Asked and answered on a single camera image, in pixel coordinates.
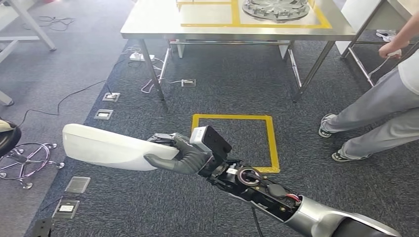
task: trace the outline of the yellow tape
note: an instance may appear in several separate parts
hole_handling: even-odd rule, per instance
[[[249,120],[265,120],[266,133],[268,135],[269,153],[271,158],[271,167],[255,167],[261,173],[279,173],[279,156],[276,149],[275,131],[272,117],[268,115],[207,115],[194,114],[192,116],[192,131],[199,127],[199,119],[249,119]]]
[[[332,26],[324,16],[321,9],[316,5],[315,0],[308,0],[311,8],[317,16],[320,24],[318,25],[301,25],[301,24],[241,24],[240,6],[238,0],[231,1],[195,1],[195,2],[178,2],[179,10],[182,5],[231,5],[231,24],[180,24],[182,27],[237,27],[237,28],[298,28],[298,29],[331,29]]]
[[[231,0],[231,20],[233,25],[240,25],[239,2]]]
[[[308,3],[310,4],[311,8],[314,10],[314,13],[317,16],[317,19],[319,19],[320,21],[320,26],[321,26],[320,28],[331,29],[332,26],[330,22],[327,20],[326,16],[324,16],[320,8],[316,5],[315,0],[308,0]]]

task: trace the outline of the gray robotic hand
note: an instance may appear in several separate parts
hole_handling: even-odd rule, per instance
[[[189,144],[189,138],[180,134],[173,135],[174,147],[178,148],[181,159],[162,159],[154,154],[146,154],[144,158],[154,167],[181,174],[195,174],[208,161],[207,155]]]

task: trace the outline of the gray pants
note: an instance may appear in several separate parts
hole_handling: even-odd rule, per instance
[[[348,131],[400,111],[404,112],[369,133],[347,141],[341,155],[365,157],[419,139],[419,95],[404,86],[395,69],[338,116],[326,121],[323,128],[330,132]]]

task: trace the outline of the shoe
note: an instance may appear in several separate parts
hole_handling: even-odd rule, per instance
[[[362,160],[362,159],[366,159],[366,158],[371,156],[371,155],[368,155],[366,157],[361,157],[361,158],[357,158],[357,159],[350,159],[350,158],[346,158],[346,157],[342,156],[341,153],[342,153],[342,149],[339,150],[338,152],[333,153],[332,154],[332,159],[334,161],[337,161],[337,162],[346,162],[346,161],[352,161],[352,160]]]
[[[329,120],[329,119],[331,119],[331,118],[334,118],[334,117],[336,117],[336,115],[335,115],[335,114],[327,114],[327,115],[325,115],[325,116],[322,118],[322,120],[320,121],[319,135],[320,135],[321,137],[324,137],[324,138],[329,138],[329,137],[333,134],[332,132],[329,132],[329,131],[323,130],[323,129],[322,129],[322,126],[323,126],[323,123],[324,123],[324,122],[326,122],[327,120]]]
[[[385,41],[385,42],[391,42],[396,37],[396,36],[386,36],[386,35],[380,34],[378,32],[376,33],[376,35],[378,37],[382,38],[382,40]]]
[[[396,36],[396,30],[376,30],[376,32],[385,36]]]

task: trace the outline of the white curved panel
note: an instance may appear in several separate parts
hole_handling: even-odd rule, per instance
[[[156,169],[144,159],[145,154],[172,159],[179,152],[173,147],[74,123],[64,126],[63,145],[70,158],[106,167],[140,171]]]

